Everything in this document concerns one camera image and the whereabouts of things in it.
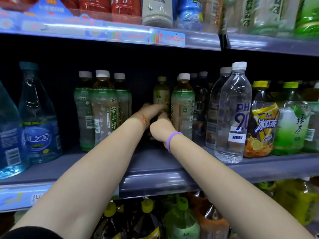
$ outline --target blue sea water bottle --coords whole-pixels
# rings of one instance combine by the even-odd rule
[[[199,31],[203,25],[202,0],[179,0],[178,27]]]
[[[23,144],[31,163],[61,156],[62,148],[53,104],[38,78],[38,65],[20,62],[23,71],[19,113],[23,123]]]
[[[22,146],[18,109],[0,81],[0,179],[19,174],[29,167]]]

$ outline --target black sleeve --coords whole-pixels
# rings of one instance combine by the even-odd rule
[[[1,239],[62,239],[62,237],[43,227],[20,227],[9,231]]]

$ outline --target white bottle cap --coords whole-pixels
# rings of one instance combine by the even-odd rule
[[[196,79],[197,78],[197,73],[191,73],[190,77],[191,77],[191,79]]]
[[[92,72],[90,71],[79,71],[80,78],[92,78]]]
[[[231,74],[232,68],[231,67],[222,67],[220,68],[220,74]]]
[[[109,78],[110,77],[110,72],[108,72],[107,70],[98,69],[98,70],[95,71],[95,76],[96,77],[107,77],[107,78]]]
[[[125,74],[124,73],[114,73],[114,79],[125,80]]]
[[[189,80],[190,74],[189,73],[180,73],[178,75],[178,80]]]
[[[247,68],[247,62],[235,62],[232,64],[232,70],[239,70],[239,69],[246,70],[246,68]]]
[[[201,71],[199,72],[199,77],[207,77],[208,72],[207,71]]]

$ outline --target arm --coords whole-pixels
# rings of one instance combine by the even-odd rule
[[[149,120],[163,108],[162,105],[143,106],[68,169],[13,229],[39,226],[64,239],[90,238]]]
[[[176,132],[161,115],[150,126],[161,142]],[[178,134],[170,142],[171,153],[193,177],[209,200],[245,239],[312,239],[313,236],[285,209],[197,144]]]

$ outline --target purple wristband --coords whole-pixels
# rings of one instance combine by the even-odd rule
[[[169,153],[171,153],[171,149],[170,149],[170,147],[169,147],[169,143],[171,142],[172,137],[175,136],[176,134],[182,134],[182,133],[181,133],[181,132],[173,132],[173,133],[169,136],[169,138],[167,139],[166,147],[167,147],[167,150],[168,150]]]

